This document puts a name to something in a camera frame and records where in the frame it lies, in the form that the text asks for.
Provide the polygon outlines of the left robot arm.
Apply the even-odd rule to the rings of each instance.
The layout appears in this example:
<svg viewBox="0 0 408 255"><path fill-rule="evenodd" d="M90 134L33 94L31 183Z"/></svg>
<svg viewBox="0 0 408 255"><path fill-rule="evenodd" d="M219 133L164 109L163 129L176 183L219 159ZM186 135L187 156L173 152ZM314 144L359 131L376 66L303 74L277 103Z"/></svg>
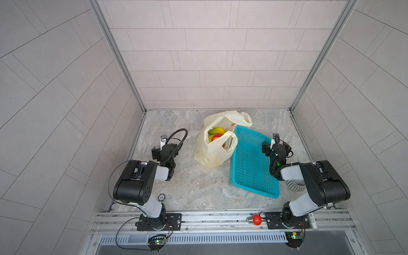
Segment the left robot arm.
<svg viewBox="0 0 408 255"><path fill-rule="evenodd" d="M134 206L141 211L135 223L138 231L179 231L182 215L168 213L163 198L152 196L155 181L170 181L174 175L176 162L188 136L187 129L178 129L169 137L160 137L160 146L152 149L150 161L127 160L124 170L117 180L110 198L121 205Z"/></svg>

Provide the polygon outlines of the red apple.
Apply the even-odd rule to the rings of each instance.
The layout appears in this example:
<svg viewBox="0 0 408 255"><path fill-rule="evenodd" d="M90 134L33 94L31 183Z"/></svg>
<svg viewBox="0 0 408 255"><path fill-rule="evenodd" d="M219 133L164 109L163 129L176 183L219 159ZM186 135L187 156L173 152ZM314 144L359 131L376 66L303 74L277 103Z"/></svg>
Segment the red apple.
<svg viewBox="0 0 408 255"><path fill-rule="evenodd" d="M222 136L221 133L217 133L217 134L215 134L215 135L213 136L212 140L214 141L214 140L220 138L221 136Z"/></svg>

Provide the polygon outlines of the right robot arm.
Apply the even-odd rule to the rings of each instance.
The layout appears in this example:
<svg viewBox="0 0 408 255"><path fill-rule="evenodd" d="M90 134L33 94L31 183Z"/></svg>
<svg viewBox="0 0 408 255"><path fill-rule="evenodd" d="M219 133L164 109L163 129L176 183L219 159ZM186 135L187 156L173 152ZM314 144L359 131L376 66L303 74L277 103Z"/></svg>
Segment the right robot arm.
<svg viewBox="0 0 408 255"><path fill-rule="evenodd" d="M290 152L290 146L278 137L272 144L262 144L262 153L270 159L270 175L279 181L303 182L307 190L297 199L284 204L281 214L283 226L295 228L309 213L329 203L350 199L349 187L329 161L288 164L286 158Z"/></svg>

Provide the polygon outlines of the yellow banana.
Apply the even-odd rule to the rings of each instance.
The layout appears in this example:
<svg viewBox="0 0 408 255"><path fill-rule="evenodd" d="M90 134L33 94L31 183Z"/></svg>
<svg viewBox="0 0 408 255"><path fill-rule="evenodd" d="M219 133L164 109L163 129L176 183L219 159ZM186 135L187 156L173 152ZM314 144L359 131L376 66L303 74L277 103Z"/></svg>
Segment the yellow banana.
<svg viewBox="0 0 408 255"><path fill-rule="evenodd" d="M224 130L222 127L215 127L215 128L213 128L213 129L211 129L211 130L208 131L208 134L209 134L210 136L216 135L216 134L221 134L221 135L223 135L224 133L225 133L225 130Z"/></svg>

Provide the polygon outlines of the cream plastic bag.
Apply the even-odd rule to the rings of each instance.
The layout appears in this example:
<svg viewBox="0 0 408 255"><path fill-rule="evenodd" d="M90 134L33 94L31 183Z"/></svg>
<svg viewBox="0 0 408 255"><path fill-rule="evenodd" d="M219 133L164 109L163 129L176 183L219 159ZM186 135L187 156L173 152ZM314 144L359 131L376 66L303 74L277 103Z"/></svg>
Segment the cream plastic bag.
<svg viewBox="0 0 408 255"><path fill-rule="evenodd" d="M238 126L249 128L252 118L246 112L236 110L210 115L204 119L204 128L197 136L193 158L201 165L209 168L221 166L228 160L238 145L235 129ZM221 127L225 133L218 139L209 142L208 131Z"/></svg>

